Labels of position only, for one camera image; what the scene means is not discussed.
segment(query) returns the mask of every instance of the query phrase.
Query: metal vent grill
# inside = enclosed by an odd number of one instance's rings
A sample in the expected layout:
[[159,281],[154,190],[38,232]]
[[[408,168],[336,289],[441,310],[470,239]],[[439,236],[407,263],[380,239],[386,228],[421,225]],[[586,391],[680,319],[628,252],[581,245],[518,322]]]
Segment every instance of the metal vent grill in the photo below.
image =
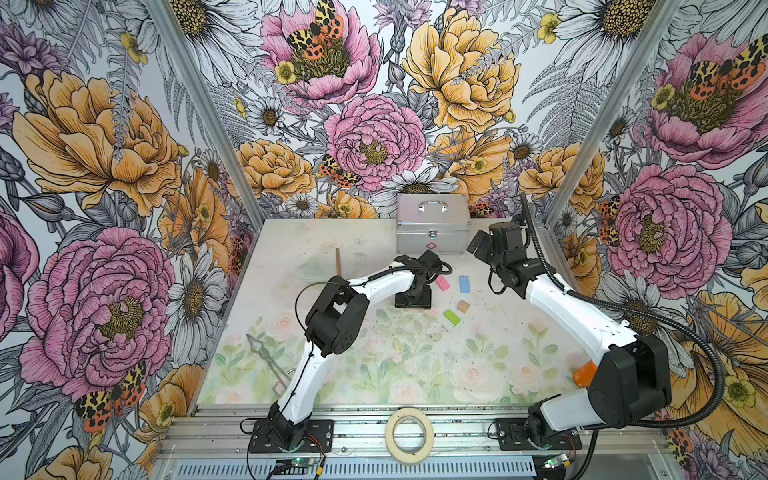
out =
[[[275,461],[254,459],[251,471],[263,480]],[[314,478],[315,467],[306,473],[289,470],[275,475],[275,480]],[[391,458],[329,458],[321,478],[325,480],[390,480],[395,478],[530,478],[536,476],[530,456],[440,457],[428,458],[418,465],[403,465]],[[242,460],[181,460],[173,480],[251,480]]]

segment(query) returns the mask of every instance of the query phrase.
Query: white table surface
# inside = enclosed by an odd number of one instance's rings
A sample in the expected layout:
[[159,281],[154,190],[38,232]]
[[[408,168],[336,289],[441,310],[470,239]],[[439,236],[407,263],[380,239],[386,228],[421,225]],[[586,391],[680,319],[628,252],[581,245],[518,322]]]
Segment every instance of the white table surface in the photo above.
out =
[[[496,221],[472,220],[471,235]],[[274,402],[276,377],[251,351],[246,333],[260,335],[284,370],[294,368],[305,341],[293,313],[298,292],[336,274],[337,247],[345,278],[385,267],[397,256],[395,228],[395,220],[267,220],[198,403]],[[554,320],[510,289],[493,294],[488,266],[472,255],[441,259],[453,266],[451,288],[432,284],[430,310],[396,309],[394,297],[371,305],[316,403],[529,404],[576,388],[572,373],[588,357]],[[469,277],[469,294],[459,292],[460,275]],[[495,278],[494,288],[500,286]],[[302,321],[322,288],[302,295]],[[459,300],[470,304],[467,313],[456,309]],[[442,315],[447,309],[461,317],[457,326]]]

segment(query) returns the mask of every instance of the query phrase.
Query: flower bud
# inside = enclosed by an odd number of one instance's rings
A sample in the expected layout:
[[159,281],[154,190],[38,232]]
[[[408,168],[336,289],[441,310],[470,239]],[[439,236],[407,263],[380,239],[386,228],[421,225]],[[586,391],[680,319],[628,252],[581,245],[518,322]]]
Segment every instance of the flower bud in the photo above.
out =
[[752,196],[757,189],[768,187],[768,155],[763,155],[744,172],[744,194]]
[[0,180],[18,182],[23,178],[22,163],[0,147]]
[[35,215],[49,223],[72,220],[74,212],[64,204],[64,199],[56,194],[36,194],[20,197]]

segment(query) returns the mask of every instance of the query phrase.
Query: pink peony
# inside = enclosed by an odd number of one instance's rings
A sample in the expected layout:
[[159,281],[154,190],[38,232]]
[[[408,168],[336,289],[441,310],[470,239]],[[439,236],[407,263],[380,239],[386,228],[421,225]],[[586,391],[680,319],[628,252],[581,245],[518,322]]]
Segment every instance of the pink peony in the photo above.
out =
[[696,34],[683,45],[677,56],[667,63],[668,71],[656,80],[657,95],[671,92],[674,96],[656,98],[644,125],[644,136],[654,151],[663,151],[681,162],[697,162],[704,168],[723,168],[750,151],[768,134],[768,74],[748,88],[716,91],[705,101],[690,96],[691,65],[713,61],[722,65],[735,58],[747,46],[732,47],[732,38],[717,44],[716,35],[706,39]]
[[76,400],[108,391],[142,360],[154,373],[170,349],[163,329],[174,280],[163,250],[128,228],[54,253],[29,290],[36,336],[24,345],[22,378],[63,386]]
[[369,192],[404,170],[424,161],[426,141],[419,116],[381,95],[357,97],[341,115],[325,124],[328,154],[339,166],[361,177],[358,187]]
[[619,243],[608,261],[619,275],[630,270],[655,283],[664,298],[692,295],[728,255],[733,231],[722,212],[715,180],[694,166],[644,167],[620,196]]
[[[340,104],[348,101],[359,93],[366,93],[373,88],[376,78],[379,74],[379,56],[381,48],[376,34],[368,36],[366,27],[360,25],[360,18],[354,8],[347,12],[341,2],[336,0],[336,14],[343,20],[343,33],[340,48],[343,53],[349,56],[349,64],[339,71],[339,66],[334,68],[331,74],[325,74],[321,77],[310,77],[306,81],[300,76],[289,76],[285,84],[293,100],[305,108],[322,108],[328,104]],[[266,55],[262,56],[263,63],[268,68],[278,67],[280,62],[290,62],[291,68],[298,68],[294,65],[296,59],[293,57],[294,50],[288,45],[286,38],[299,30],[308,30],[310,23],[315,21],[315,7],[310,9],[310,13],[296,11],[294,16],[289,16],[284,10],[280,10],[278,16],[266,15],[261,23],[261,36],[263,39],[262,49]],[[302,54],[296,54],[300,61],[303,61]],[[317,60],[319,65],[325,59]]]
[[16,324],[24,303],[24,284],[38,268],[35,241],[18,221],[0,212],[0,341]]

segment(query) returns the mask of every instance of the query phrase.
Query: orange tag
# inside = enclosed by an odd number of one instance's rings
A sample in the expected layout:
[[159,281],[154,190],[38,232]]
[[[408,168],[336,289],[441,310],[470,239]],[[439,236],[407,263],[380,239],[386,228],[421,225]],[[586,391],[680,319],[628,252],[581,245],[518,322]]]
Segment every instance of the orange tag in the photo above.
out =
[[576,382],[576,385],[580,386],[583,389],[586,389],[589,387],[590,383],[592,383],[592,379],[594,378],[594,374],[598,371],[598,366],[595,365],[592,361],[587,363],[586,365],[582,366],[580,369],[576,370],[574,373],[574,382]]

